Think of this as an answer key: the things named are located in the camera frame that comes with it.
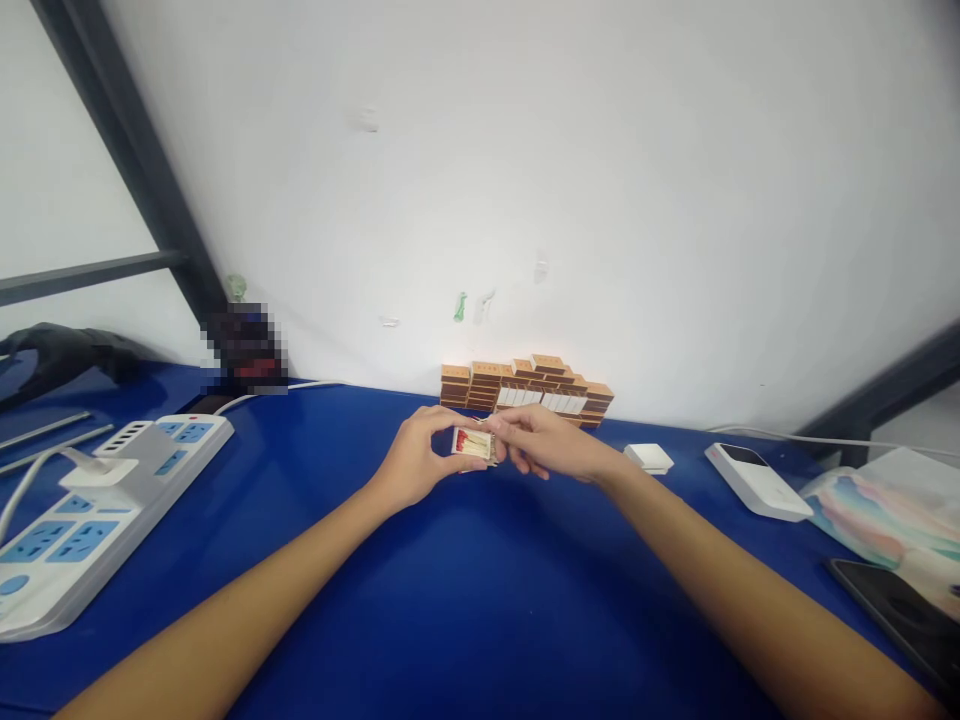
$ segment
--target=blue tabletop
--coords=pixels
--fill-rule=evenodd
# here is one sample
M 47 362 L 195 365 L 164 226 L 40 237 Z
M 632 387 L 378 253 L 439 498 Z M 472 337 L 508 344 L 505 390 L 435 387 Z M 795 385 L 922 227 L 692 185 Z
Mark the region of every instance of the blue tabletop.
M 126 390 L 87 378 L 92 389 L 76 381 L 74 395 L 65 389 L 21 414 L 42 424 L 95 409 L 119 425 L 175 412 L 201 379 L 176 366 L 155 367 L 147 385 Z M 62 707 L 333 510 L 377 469 L 400 422 L 435 402 L 330 387 L 229 411 L 235 436 L 77 622 L 0 646 L 0 703 Z M 23 432 L 6 420 L 0 439 Z M 810 523 L 748 511 L 704 456 L 721 436 L 618 421 L 596 435 L 617 449 L 659 443 L 676 463 L 667 486 L 912 672 L 822 564 L 853 555 Z M 795 487 L 820 472 L 788 444 L 734 442 Z M 18 520 L 59 497 L 53 470 Z M 505 464 L 445 480 L 378 530 L 306 609 L 231 717 L 678 718 L 717 708 L 779 717 L 596 488 L 523 477 Z

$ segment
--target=small white box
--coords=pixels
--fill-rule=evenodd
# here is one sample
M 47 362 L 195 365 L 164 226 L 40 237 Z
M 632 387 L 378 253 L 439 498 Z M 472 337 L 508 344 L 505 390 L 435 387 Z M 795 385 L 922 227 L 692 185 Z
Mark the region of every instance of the small white box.
M 750 448 L 714 443 L 706 455 L 737 497 L 757 515 L 787 522 L 813 516 L 803 498 Z
M 633 460 L 651 475 L 666 475 L 673 467 L 673 460 L 656 443 L 640 443 L 627 445 L 623 454 Z

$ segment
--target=white charging block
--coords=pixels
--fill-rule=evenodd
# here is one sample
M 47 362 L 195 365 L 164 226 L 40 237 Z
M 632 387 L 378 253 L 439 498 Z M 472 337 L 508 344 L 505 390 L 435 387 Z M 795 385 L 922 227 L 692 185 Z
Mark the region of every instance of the white charging block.
M 627 445 L 623 454 L 642 467 L 649 475 L 666 475 L 673 467 L 673 460 L 656 443 Z
M 76 620 L 231 435 L 214 415 L 130 423 L 94 451 L 103 472 L 64 477 L 70 493 L 0 549 L 0 642 Z
M 753 450 L 714 443 L 707 448 L 706 455 L 737 497 L 757 515 L 787 522 L 813 516 L 803 498 Z

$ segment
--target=right hand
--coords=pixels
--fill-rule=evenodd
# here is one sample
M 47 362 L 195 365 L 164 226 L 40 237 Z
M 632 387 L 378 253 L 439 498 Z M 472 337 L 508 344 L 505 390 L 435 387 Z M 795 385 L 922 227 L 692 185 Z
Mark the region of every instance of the right hand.
M 548 480 L 549 470 L 583 482 L 600 482 L 624 462 L 623 455 L 575 428 L 543 405 L 525 405 L 491 415 L 484 429 L 497 437 L 497 460 L 507 453 L 522 474 Z

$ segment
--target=smartphone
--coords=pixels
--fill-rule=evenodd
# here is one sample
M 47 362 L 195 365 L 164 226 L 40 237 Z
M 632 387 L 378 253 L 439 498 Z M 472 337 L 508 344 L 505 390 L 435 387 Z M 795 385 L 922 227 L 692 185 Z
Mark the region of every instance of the smartphone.
M 951 703 L 960 701 L 960 625 L 886 568 L 830 560 L 827 569 Z

